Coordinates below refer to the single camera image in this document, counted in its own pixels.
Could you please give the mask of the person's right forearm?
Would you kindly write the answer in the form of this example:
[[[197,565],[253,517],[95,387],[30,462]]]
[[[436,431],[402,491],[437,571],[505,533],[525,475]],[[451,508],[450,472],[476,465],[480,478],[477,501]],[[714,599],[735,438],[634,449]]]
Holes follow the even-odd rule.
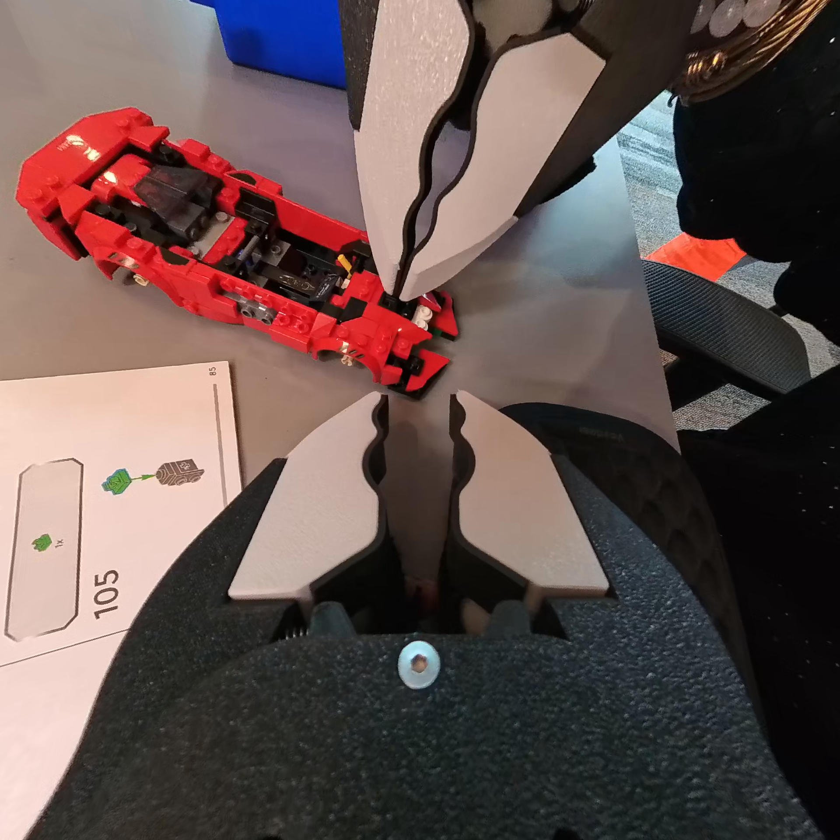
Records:
[[[683,232],[788,264],[773,296],[839,343],[839,8],[731,91],[675,107]]]

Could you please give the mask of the lego instruction booklet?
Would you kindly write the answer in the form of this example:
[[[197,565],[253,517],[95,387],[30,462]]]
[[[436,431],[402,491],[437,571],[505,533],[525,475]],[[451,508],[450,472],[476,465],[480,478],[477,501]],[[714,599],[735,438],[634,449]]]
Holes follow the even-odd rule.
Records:
[[[1,838],[27,836],[112,660],[242,488],[227,362],[3,381]]]

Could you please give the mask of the person's black clothing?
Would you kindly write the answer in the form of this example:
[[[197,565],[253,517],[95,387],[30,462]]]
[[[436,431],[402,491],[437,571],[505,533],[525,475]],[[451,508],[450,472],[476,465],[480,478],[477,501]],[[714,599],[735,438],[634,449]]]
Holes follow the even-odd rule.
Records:
[[[679,443],[721,535],[773,753],[839,838],[839,369]]]

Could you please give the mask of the black mesh office chair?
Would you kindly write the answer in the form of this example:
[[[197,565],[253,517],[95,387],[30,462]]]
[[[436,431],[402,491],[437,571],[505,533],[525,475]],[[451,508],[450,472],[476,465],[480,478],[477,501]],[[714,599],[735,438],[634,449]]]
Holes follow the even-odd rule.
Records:
[[[724,385],[771,402],[812,379],[802,337],[776,310],[675,266],[642,266],[658,346],[673,356],[673,410]]]

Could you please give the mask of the orange flat panel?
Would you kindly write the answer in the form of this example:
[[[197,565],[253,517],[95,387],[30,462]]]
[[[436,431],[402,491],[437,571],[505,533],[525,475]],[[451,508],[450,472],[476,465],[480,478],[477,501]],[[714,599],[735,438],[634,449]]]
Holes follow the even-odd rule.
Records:
[[[718,281],[746,256],[733,239],[700,239],[682,233],[661,245],[646,259]]]

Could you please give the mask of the blue plastic bin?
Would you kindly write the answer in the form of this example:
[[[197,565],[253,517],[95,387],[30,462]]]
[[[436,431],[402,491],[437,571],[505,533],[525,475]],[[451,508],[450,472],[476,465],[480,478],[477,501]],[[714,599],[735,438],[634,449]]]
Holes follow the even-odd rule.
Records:
[[[198,1],[236,65],[345,89],[337,1]]]

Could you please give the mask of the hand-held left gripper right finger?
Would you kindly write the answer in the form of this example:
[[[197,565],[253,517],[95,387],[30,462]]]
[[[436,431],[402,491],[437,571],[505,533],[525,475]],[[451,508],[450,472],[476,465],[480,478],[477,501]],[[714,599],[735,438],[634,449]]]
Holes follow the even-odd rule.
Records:
[[[451,396],[454,485],[444,571],[458,597],[492,613],[519,602],[601,598],[610,582],[549,449],[467,391]]]

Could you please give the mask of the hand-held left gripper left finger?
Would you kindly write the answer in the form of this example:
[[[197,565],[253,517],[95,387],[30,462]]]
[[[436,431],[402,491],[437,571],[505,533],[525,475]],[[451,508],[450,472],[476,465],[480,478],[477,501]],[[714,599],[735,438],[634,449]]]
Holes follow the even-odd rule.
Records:
[[[381,483],[389,399],[371,392],[294,447],[228,588],[234,601],[340,602],[384,611],[404,598]]]

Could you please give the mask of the black dimpled pad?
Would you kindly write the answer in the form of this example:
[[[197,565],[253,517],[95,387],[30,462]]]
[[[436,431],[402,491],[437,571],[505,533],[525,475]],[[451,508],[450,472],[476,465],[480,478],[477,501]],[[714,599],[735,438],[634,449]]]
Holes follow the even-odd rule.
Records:
[[[768,736],[718,525],[681,454],[646,427],[617,416],[538,402],[504,406],[501,412],[552,455],[569,460],[680,572],[726,645]]]

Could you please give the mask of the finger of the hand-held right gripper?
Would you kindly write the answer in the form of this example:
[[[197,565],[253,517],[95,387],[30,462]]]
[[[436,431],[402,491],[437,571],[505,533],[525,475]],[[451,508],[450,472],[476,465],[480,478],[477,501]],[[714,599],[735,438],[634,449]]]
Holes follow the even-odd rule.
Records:
[[[375,3],[353,142],[364,223],[385,291],[412,296],[407,273],[434,142],[476,44],[470,2]]]
[[[520,204],[605,65],[570,33],[512,41],[497,53],[477,96],[465,165],[434,206],[401,299],[441,287],[517,222]]]

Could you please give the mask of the red lego car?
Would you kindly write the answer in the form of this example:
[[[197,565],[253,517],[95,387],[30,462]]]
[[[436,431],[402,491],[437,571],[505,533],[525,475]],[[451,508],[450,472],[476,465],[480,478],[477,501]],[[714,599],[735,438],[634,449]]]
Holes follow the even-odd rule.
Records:
[[[88,115],[22,164],[16,198],[53,245],[158,288],[204,319],[247,327],[423,397],[459,335],[452,297],[384,289],[368,235],[284,197],[136,108]]]

